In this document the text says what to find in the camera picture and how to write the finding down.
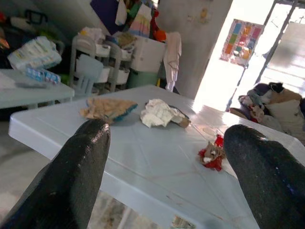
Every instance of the small table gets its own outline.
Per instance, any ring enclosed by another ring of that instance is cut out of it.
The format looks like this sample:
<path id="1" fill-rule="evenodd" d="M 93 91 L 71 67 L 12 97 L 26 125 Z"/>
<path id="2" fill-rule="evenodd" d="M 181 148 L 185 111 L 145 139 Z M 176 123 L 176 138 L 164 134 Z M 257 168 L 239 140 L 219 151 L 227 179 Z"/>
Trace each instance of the small table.
<path id="1" fill-rule="evenodd" d="M 215 132 L 234 124 L 252 126 L 282 143 L 303 165 L 305 148 L 295 138 L 155 86 L 104 95 L 136 101 L 139 106 L 123 121 L 111 126 L 111 145 L 101 190 L 144 214 L 163 228 L 175 216 L 196 229 L 259 229 L 238 180 L 225 171 L 201 165 L 198 151 L 215 138 Z M 170 123 L 147 128 L 139 114 L 149 99 L 160 98 L 178 107 L 192 123 L 186 129 Z M 11 137 L 53 159 L 86 119 L 79 110 L 86 100 L 15 113 Z"/>
<path id="2" fill-rule="evenodd" d="M 7 77 L 3 77 L 3 80 L 8 82 L 7 79 L 11 79 L 11 82 L 16 83 L 39 83 L 17 70 L 12 69 L 0 69 L 0 85 L 1 85 L 1 73 Z M 30 108 L 37 107 L 38 103 L 51 102 L 55 100 L 71 100 L 74 97 L 74 90 L 62 83 L 57 85 L 49 85 L 48 88 L 18 88 L 12 87 L 11 82 L 8 85 L 8 89 L 2 89 L 0 87 L 0 109 L 29 105 Z"/>

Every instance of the tiled floor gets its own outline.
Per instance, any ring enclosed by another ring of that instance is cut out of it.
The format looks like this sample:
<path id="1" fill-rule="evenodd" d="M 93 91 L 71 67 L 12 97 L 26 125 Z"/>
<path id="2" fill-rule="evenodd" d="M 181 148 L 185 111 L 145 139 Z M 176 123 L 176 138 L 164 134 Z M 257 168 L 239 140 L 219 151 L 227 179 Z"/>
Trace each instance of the tiled floor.
<path id="1" fill-rule="evenodd" d="M 47 158 L 12 139 L 8 122 L 0 122 L 0 222 L 14 206 L 35 175 L 49 162 Z M 99 192 L 88 229 L 114 229 L 120 223 L 125 205 Z M 125 229 L 161 229 L 132 211 Z"/>

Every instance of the concrete floor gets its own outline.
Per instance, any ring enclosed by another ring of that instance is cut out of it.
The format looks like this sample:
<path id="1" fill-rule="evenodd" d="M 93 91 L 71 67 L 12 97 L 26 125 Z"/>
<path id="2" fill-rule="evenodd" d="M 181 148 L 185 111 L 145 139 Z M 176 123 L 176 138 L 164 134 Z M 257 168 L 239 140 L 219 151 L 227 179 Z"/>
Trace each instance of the concrete floor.
<path id="1" fill-rule="evenodd" d="M 49 160 L 8 135 L 8 122 L 0 122 L 0 222 L 20 198 L 26 187 Z M 114 229 L 126 206 L 99 192 L 88 229 Z M 125 229 L 161 229 L 132 211 Z"/>

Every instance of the white crumpled tissue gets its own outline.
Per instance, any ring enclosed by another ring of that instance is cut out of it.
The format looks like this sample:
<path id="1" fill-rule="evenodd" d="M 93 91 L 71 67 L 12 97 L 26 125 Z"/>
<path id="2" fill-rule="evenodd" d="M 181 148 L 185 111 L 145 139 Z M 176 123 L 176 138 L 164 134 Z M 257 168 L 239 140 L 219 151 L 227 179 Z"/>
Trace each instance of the white crumpled tissue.
<path id="1" fill-rule="evenodd" d="M 149 100 L 145 108 L 141 111 L 140 119 L 149 128 L 156 125 L 166 127 L 170 121 L 179 124 L 185 118 L 185 115 L 178 109 L 171 108 L 161 99 Z"/>

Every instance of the colorful poster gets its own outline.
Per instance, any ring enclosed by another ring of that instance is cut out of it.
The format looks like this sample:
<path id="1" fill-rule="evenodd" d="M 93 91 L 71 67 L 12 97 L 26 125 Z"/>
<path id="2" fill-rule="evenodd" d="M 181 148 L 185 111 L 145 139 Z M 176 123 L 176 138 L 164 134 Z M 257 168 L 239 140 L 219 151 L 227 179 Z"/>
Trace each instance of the colorful poster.
<path id="1" fill-rule="evenodd" d="M 245 67 L 263 30 L 263 25 L 234 19 L 220 59 Z"/>

